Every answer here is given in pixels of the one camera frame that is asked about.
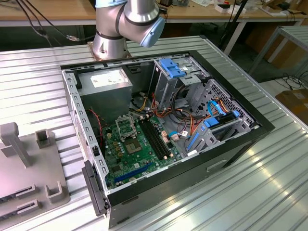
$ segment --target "ram slot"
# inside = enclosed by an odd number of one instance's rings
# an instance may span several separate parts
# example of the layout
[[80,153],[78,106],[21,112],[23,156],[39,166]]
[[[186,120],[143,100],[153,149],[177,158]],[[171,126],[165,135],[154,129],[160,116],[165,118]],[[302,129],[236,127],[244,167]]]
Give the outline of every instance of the ram slot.
[[168,150],[163,144],[160,137],[157,135],[155,129],[149,121],[139,121],[139,125],[148,139],[151,147],[159,160],[164,159],[165,155],[168,155]]

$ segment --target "yellow wire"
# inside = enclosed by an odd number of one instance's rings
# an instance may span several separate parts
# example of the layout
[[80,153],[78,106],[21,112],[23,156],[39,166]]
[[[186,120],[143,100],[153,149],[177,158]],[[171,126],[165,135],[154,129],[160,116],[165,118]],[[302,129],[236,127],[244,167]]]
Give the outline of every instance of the yellow wire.
[[147,98],[145,97],[142,107],[139,109],[136,109],[137,112],[141,112],[145,108],[146,101],[147,101]]

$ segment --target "cardboard box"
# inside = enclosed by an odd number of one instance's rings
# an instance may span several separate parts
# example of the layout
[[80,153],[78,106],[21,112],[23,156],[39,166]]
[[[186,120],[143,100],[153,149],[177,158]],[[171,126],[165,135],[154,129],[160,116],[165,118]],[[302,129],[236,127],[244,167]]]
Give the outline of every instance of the cardboard box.
[[308,125],[308,89],[286,90],[276,99]]

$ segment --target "motherboard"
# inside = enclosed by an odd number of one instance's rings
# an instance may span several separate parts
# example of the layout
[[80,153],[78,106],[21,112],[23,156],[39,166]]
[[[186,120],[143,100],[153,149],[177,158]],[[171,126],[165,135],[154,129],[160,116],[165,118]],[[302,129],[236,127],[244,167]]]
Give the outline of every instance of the motherboard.
[[105,127],[105,160],[109,167],[109,189],[134,181],[181,160],[175,143],[157,117],[132,119],[127,116]]

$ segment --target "metal frame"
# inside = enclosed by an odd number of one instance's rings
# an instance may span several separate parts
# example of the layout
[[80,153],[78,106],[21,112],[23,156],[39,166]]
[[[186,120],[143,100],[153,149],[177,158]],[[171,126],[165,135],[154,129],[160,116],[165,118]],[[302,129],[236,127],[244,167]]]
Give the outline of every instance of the metal frame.
[[308,26],[279,26],[264,45],[259,55],[255,58],[255,61],[248,71],[250,75],[257,68],[258,64],[279,35],[284,36],[284,40],[280,43],[280,45],[274,51],[273,55],[269,58],[269,62],[271,62],[276,57],[276,55],[281,51],[288,40],[308,52]]
[[[164,38],[150,49],[129,42],[128,50],[132,56],[198,50],[276,129],[234,165],[198,184],[192,182],[190,188],[118,225],[117,230],[306,230],[308,126],[207,39]],[[71,201],[61,208],[12,229],[58,230],[63,225],[67,230],[106,229],[106,220],[95,216],[86,190],[82,154],[68,114],[59,68],[93,62],[88,47],[0,54],[0,115],[6,114],[0,123],[15,120],[20,125],[20,135],[43,128],[55,133],[71,196]]]

